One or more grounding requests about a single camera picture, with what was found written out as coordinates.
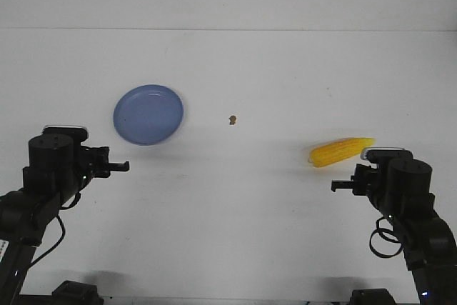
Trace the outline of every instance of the blue plate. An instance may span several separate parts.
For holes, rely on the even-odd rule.
[[[122,138],[149,146],[170,137],[179,127],[183,113],[178,94],[165,86],[144,85],[119,100],[113,122]]]

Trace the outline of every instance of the white label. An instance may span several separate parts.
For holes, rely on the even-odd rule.
[[[0,262],[3,260],[3,256],[5,256],[6,248],[8,248],[9,242],[0,239]]]

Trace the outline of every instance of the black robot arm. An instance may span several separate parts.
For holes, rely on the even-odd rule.
[[[29,166],[23,169],[24,186],[0,197],[0,304],[16,304],[50,221],[62,206],[93,178],[111,171],[128,171],[129,163],[110,164],[109,148],[90,148],[85,128],[47,126],[29,141]]]
[[[457,246],[433,209],[432,168],[401,149],[367,149],[362,157],[376,167],[357,164],[351,180],[333,181],[332,191],[352,189],[354,195],[367,196],[392,225],[390,231],[377,223],[374,234],[386,238],[387,231],[396,237],[422,305],[457,304]]]

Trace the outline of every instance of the corn cob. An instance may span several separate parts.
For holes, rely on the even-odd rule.
[[[309,161],[315,167],[324,167],[360,154],[363,148],[374,144],[374,139],[351,138],[326,144],[309,153]]]

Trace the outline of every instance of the white wall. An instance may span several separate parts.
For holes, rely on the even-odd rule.
[[[416,1],[0,0],[0,189],[21,186],[26,142],[44,124],[85,125],[88,144],[131,161],[62,214],[67,238],[24,291],[73,279],[117,296],[347,300],[387,287],[415,301],[403,259],[368,250],[368,200],[330,192],[358,159],[313,169],[306,154],[348,136],[411,149],[457,228],[457,34],[433,31],[455,29],[457,10]],[[128,144],[112,126],[116,102],[142,84],[184,100],[165,144]],[[40,251],[58,236],[50,225]]]

